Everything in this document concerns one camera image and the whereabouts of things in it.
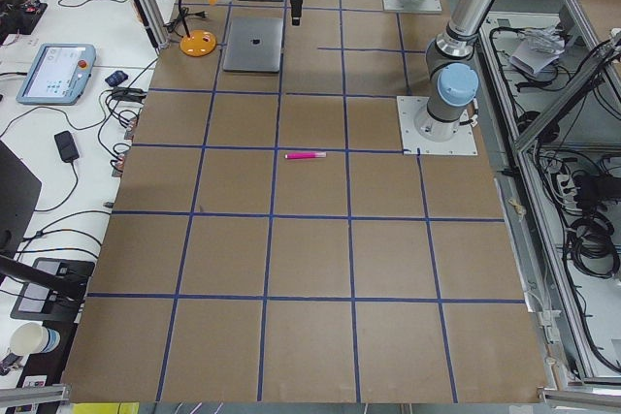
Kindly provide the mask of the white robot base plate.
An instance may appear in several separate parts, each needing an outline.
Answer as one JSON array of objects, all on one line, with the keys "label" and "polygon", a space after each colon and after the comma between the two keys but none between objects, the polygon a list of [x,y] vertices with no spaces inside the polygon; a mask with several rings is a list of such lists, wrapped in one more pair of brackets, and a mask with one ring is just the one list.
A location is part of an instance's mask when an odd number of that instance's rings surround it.
[{"label": "white robot base plate", "polygon": [[463,109],[452,123],[436,122],[427,113],[426,96],[398,96],[402,151],[409,155],[476,156],[475,123]]}]

